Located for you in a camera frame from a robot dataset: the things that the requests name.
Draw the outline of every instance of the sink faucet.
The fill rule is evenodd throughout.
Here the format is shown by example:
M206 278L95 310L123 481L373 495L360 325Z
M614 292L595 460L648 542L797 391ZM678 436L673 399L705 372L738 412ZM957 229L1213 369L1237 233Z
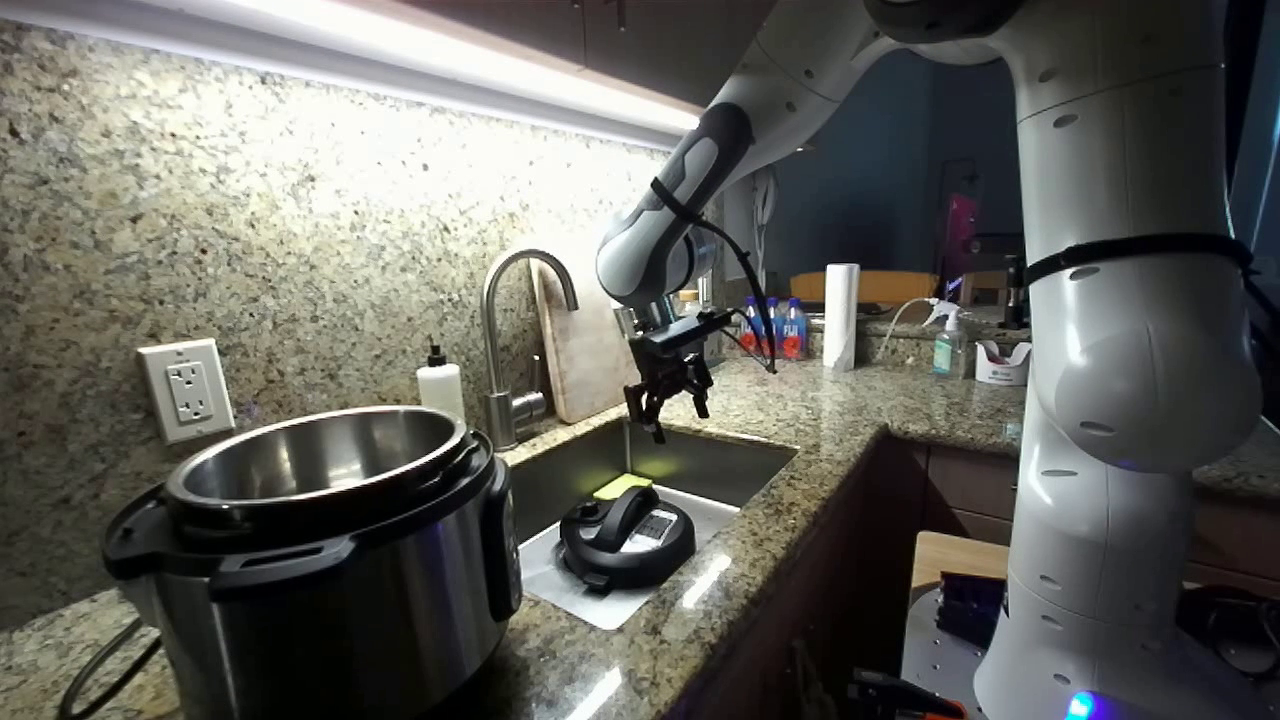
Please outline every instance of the sink faucet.
M550 250L543 250L543 249L511 249L511 250L504 250L504 256L495 256L486 264L484 292L481 292L481 342L484 342L484 377L486 377L486 438L495 446L511 446L514 444L514 420L535 420L535 417L548 412L548 396L543 391L514 396L495 377L495 315L493 315L493 298L495 298L495 282L504 278L504 271L514 260L548 264L557 271L557 278L559 278L565 309L574 310L574 282L573 282L569 268Z

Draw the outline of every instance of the bottle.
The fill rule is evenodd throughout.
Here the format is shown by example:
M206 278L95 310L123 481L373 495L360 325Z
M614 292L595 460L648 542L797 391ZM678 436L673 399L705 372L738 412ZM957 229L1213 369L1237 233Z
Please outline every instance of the bottle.
M440 342L430 342L428 363L417 369L417 396L424 408L469 428L462 372L440 352Z
M922 325L943 321L943 332L931 340L931 377L968 377L968 337L959 332L959 302L929 298L931 310Z

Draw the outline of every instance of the kitchen counter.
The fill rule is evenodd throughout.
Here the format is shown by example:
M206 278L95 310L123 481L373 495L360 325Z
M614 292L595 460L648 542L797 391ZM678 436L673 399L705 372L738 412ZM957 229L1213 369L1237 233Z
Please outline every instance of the kitchen counter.
M595 631L550 603L524 600L493 664L446 699L444 715L663 715L686 679L727 648L750 594L884 430L1016 451L1019 408L1019 388L893 369L838 377L818 363L785 363L776 377L742 358L716 369L710 420L695 420L686 399L673 399L663 420L792 444L797 460L742 504L733 533L683 565L620 631ZM504 455L521 464L611 417L550 428ZM1280 436L1258 422L1229 460L1198 467L1196 486L1280 504ZM84 654L127 620L127 603L99 592L0 637L0 715L50 715ZM105 715L179 715L166 664L151 658Z

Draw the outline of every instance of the stainless steel sink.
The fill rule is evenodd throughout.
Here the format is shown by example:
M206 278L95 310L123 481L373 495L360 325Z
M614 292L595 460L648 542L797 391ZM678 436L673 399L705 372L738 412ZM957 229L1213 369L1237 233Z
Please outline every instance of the stainless steel sink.
M595 622L620 627L655 586L584 592L557 565L557 518L589 492L633 473L655 482L659 498L683 509L695 529L695 548L710 542L797 451L710 430L668 428L655 444L629 420L611 420L589 436L557 444L511 467L514 535L524 592Z

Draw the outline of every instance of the wall outlet cover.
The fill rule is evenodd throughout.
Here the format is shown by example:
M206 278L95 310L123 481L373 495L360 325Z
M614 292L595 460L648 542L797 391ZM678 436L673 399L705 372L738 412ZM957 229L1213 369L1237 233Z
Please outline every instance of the wall outlet cover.
M166 444L236 428L215 340L147 342L139 358Z

